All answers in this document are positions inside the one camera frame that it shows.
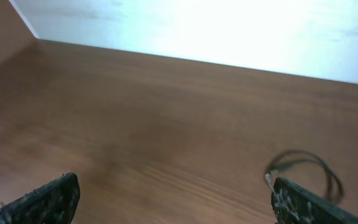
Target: looped black cable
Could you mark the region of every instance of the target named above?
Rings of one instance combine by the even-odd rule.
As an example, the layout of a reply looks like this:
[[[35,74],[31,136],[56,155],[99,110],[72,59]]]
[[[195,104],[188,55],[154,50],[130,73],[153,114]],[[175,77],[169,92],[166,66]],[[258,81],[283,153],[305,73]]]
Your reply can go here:
[[[313,159],[295,159],[295,160],[278,163],[284,157],[294,155],[294,154],[305,154],[305,155],[315,158],[315,160],[313,160]],[[342,183],[339,180],[339,178],[337,177],[337,175],[316,154],[313,154],[311,152],[304,151],[304,150],[298,150],[298,149],[290,149],[290,150],[284,151],[284,152],[280,153],[278,156],[273,158],[273,160],[267,166],[267,168],[265,170],[265,174],[271,174],[273,170],[275,170],[275,173],[280,173],[280,172],[283,172],[283,171],[291,168],[292,166],[302,163],[302,162],[312,162],[314,164],[320,165],[324,169],[324,171],[326,173],[326,178],[327,178],[327,191],[326,191],[326,195],[324,197],[327,201],[332,202],[334,204],[338,204],[344,196],[344,190],[342,187]],[[338,187],[338,192],[336,195],[333,195],[333,179],[335,180],[336,185]]]

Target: white wall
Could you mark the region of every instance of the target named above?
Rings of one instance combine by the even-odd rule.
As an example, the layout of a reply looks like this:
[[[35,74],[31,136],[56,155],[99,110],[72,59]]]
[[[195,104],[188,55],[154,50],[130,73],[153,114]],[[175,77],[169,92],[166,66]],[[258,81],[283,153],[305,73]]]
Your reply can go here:
[[[358,83],[358,0],[15,1],[41,39]]]

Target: cable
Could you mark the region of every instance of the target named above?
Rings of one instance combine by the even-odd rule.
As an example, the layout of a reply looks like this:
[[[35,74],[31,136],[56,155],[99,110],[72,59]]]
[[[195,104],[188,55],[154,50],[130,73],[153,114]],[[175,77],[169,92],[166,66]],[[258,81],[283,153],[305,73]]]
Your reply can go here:
[[[315,158],[315,160],[313,160],[313,159],[295,159],[295,160],[291,160],[291,161],[278,163],[284,157],[287,157],[289,155],[294,155],[294,154],[305,154],[305,155]],[[265,170],[265,174],[271,174],[272,171],[274,171],[274,170],[275,170],[275,173],[280,173],[280,172],[283,172],[283,171],[291,168],[292,166],[294,166],[296,164],[303,163],[303,162],[312,162],[314,164],[320,165],[324,169],[324,171],[326,173],[326,178],[327,178],[327,191],[326,191],[326,195],[324,197],[327,201],[332,202],[334,204],[338,204],[344,196],[344,190],[343,190],[342,183],[339,180],[339,178],[337,177],[337,175],[316,154],[313,154],[311,152],[304,151],[304,150],[298,150],[298,149],[290,149],[290,150],[284,151],[272,159],[272,161],[269,163],[269,165],[267,166],[267,168]],[[336,195],[333,195],[333,179],[335,180],[336,185],[338,187],[338,192]]]

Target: small dark object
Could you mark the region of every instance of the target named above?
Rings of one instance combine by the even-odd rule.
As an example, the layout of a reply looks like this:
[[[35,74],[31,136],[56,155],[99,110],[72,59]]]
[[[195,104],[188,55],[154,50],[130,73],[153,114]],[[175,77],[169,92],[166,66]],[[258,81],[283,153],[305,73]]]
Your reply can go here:
[[[59,179],[0,208],[1,224],[71,223],[80,199],[80,186],[74,173]]]
[[[358,218],[285,178],[278,177],[272,207],[282,223],[358,223]]]

